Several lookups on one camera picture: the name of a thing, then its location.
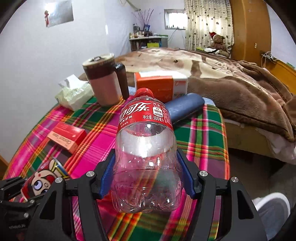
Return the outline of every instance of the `white wall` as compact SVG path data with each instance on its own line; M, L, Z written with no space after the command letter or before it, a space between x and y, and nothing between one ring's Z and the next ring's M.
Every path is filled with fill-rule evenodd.
M170 38L175 30L165 29L164 9L184 9L184 0L138 0L134 1L141 10L154 9L150 18L150 30L157 34L167 34ZM168 42L169 48L185 49L185 30L177 30Z
M0 34L0 154L10 161L56 103L58 82L109 52L104 3L73 0L74 21L45 27L45 0L27 0Z
M267 5L271 25L271 53L275 58L296 67L296 45L287 28L275 13Z
M122 5L120 0L104 0L104 7L110 52L115 56L130 52L129 33L133 32L133 24L136 23L136 18L132 14L134 10L127 2Z

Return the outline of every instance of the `teddy bear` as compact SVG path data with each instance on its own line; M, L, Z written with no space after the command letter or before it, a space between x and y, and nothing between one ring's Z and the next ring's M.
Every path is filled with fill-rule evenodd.
M215 52L215 54L221 54L226 58L229 58L229 53L224 43L225 38L221 35L216 34L215 32L210 33L210 36L213 39L213 42L211 43L211 46L209 46L208 48L217 49L218 51Z

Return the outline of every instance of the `empty coca-cola bottle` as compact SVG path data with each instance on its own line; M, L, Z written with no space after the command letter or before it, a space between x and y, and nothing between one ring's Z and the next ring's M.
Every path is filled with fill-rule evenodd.
M111 186L114 208L137 213L175 210L181 199L181 166L165 105L138 89L121 111Z

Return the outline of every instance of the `blue gripper pad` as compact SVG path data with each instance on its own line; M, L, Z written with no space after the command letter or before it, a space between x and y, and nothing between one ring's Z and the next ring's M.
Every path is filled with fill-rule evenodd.
M99 195L103 198L110 190L113 181L113 167L115 164L115 153L111 157L111 160L106 167L106 170L101 178L101 189Z
M192 175L191 175L187 165L185 164L181 154L178 151L177 151L177 158L178 158L178 161L179 161L179 163L180 163L180 165L182 167L182 183L183 183L185 192L192 199L194 199L195 191L194 191L194 187L193 187Z

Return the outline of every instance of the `plaid tablecloth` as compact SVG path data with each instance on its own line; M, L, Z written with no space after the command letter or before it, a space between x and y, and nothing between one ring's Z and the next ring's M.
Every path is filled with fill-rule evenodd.
M50 145L46 137L59 121L89 131L77 151L65 160L65 169L72 178L93 170L114 147L119 115L124 105L125 102L121 101L110 109L103 108L96 104L94 97L76 112L56 105L25 138L11 160L5 178L19 175L29 177L50 157L62 158L64 150L58 145ZM189 161L194 161L201 170L215 177L229 178L225 126L215 106L205 105L202 115L179 123L174 130L178 148L183 149ZM217 197L211 240L215 239L217 233L220 203ZM104 227L112 241L177 241L182 240L187 231L196 201L191 200L183 190L180 206L171 213L117 213L110 194L99 200L98 205ZM77 239L83 240L77 198L73 198L73 211Z

